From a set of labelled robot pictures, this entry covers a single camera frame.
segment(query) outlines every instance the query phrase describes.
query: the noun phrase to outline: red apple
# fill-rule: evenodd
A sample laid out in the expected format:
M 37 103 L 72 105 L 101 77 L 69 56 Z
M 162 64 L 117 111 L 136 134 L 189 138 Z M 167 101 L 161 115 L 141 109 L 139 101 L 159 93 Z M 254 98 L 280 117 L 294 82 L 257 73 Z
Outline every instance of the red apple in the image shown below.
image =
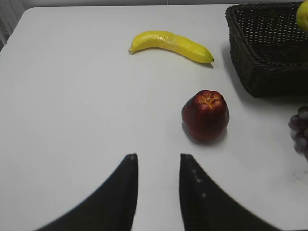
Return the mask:
M 217 138 L 226 129 L 229 110 L 217 91 L 202 90 L 183 106 L 182 119 L 193 138 L 206 141 Z

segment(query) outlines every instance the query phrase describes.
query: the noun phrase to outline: white table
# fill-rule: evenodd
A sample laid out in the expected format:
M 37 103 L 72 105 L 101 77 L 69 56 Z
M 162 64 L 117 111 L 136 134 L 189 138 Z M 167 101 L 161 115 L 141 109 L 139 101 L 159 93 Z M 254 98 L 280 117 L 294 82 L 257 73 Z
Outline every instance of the white table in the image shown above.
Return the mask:
M 227 7 L 26 11 L 0 54 L 0 230 L 30 231 L 66 213 L 134 152 L 134 231 L 183 230 L 180 153 L 270 224 L 307 229 L 308 164 L 287 125 L 307 99 L 245 92 L 229 55 Z M 152 29 L 204 44 L 213 68 L 161 50 L 128 55 L 133 37 Z M 182 106 L 202 89 L 219 91 L 231 115 L 227 135 L 208 145 L 181 126 Z

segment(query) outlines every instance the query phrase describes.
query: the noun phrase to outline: dark brown basket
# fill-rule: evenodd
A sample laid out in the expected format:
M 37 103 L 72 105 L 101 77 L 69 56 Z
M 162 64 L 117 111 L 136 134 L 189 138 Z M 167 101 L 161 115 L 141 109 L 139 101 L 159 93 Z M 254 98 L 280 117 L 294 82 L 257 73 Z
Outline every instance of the dark brown basket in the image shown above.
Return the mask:
M 300 2 L 226 10 L 231 59 L 254 97 L 308 95 L 308 32 L 296 24 Z

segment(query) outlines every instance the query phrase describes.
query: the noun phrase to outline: purple grape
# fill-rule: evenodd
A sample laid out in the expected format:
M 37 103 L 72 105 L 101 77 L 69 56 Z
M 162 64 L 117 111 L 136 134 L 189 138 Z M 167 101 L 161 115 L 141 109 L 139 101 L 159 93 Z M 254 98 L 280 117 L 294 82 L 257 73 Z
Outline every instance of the purple grape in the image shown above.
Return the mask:
M 302 147 L 300 147 L 297 143 L 294 144 L 294 150 L 299 153 L 302 154 L 305 152 L 306 149 L 303 149 Z
M 298 120 L 297 121 L 297 127 L 298 127 L 298 129 L 300 130 L 300 131 L 305 131 L 306 130 L 306 128 L 308 128 L 308 125 L 304 122 L 304 121 L 302 121 L 302 120 Z
M 306 139 L 308 139 L 308 128 L 304 131 L 304 136 Z
M 294 140 L 300 150 L 304 151 L 308 148 L 308 140 L 303 132 L 297 133 Z
M 298 118 L 304 122 L 308 122 L 308 108 L 303 107 L 298 110 Z
M 298 117 L 297 115 L 293 115 L 291 116 L 291 119 L 290 119 L 290 123 L 289 123 L 289 126 L 292 130 L 299 130 L 298 126 L 297 126 L 297 122 L 298 122 Z

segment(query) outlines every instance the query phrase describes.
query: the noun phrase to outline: banana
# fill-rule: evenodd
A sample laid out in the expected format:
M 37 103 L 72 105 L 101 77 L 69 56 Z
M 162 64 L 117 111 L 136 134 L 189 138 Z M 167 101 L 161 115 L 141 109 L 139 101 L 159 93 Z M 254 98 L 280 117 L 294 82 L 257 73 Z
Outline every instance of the banana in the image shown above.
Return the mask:
M 214 61 L 211 53 L 202 45 L 168 31 L 146 31 L 138 34 L 128 50 L 130 54 L 147 48 L 161 48 L 181 54 L 198 63 Z

